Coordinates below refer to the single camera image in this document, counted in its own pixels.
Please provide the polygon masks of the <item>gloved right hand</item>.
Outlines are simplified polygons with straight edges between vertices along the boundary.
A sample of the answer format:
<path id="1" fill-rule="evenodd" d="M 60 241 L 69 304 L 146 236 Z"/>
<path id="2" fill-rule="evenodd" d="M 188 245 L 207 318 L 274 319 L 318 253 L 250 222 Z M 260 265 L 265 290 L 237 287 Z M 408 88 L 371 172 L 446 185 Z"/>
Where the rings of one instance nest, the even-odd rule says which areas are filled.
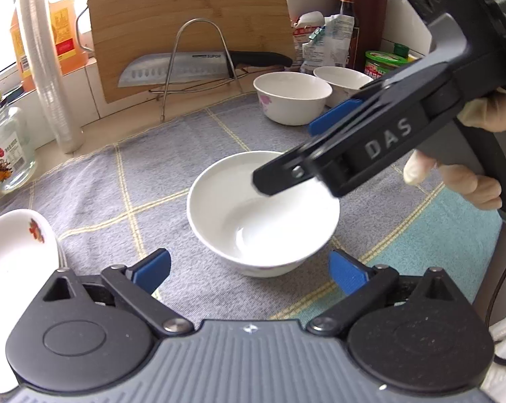
<path id="1" fill-rule="evenodd" d="M 479 98 L 467 103 L 458 114 L 459 121 L 467 127 L 499 133 L 506 131 L 506 91 L 497 90 L 489 98 Z M 502 187 L 492 178 L 479 176 L 460 165 L 444 165 L 419 150 L 414 150 L 403 168 L 403 179 L 408 185 L 417 186 L 437 168 L 445 186 L 460 194 L 466 201 L 481 210 L 500 209 Z"/>

